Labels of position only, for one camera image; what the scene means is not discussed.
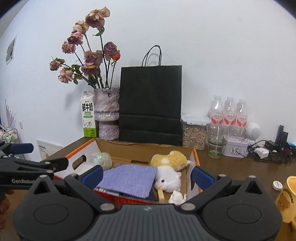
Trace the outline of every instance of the yellow plush toy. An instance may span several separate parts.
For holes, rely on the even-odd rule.
[[[152,157],[150,165],[154,167],[170,166],[176,172],[188,166],[190,161],[179,151],[171,151],[168,155],[156,154]]]

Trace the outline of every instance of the milk carton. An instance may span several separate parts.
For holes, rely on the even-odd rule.
[[[97,137],[99,123],[94,119],[94,92],[85,91],[81,98],[81,111],[84,137]]]

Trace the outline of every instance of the white round speaker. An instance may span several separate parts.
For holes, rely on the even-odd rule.
[[[248,138],[256,140],[261,135],[260,126],[254,122],[248,123],[246,129],[246,135]]]

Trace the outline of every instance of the bottle label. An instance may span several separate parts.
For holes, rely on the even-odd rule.
[[[211,114],[211,123],[221,125],[223,123],[223,114]]]
[[[246,126],[248,117],[246,115],[238,115],[235,124],[237,126]]]
[[[224,116],[224,124],[227,125],[234,125],[235,124],[236,115],[234,114],[228,114]]]

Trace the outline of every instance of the wooden table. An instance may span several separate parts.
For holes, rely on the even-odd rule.
[[[88,140],[90,140],[90,138],[81,138],[71,145],[63,148],[56,154],[50,156],[48,160],[63,157]],[[288,176],[296,175],[296,161],[291,165],[273,163],[267,164],[255,161],[251,158],[242,159],[223,156],[220,159],[213,159],[207,155],[206,151],[198,151],[197,153],[201,167],[205,168],[205,170],[209,171],[213,175],[227,174],[233,180],[243,180],[249,175],[257,176],[273,199],[277,197],[279,192],[272,188],[272,182],[274,180],[278,180],[284,184]],[[11,208],[8,211],[7,226],[1,231],[1,241],[20,241],[13,228],[12,216],[25,193],[26,191],[16,190],[15,194],[8,196],[8,199],[11,202]],[[276,241],[295,240],[296,232],[292,232],[289,225],[283,223]]]

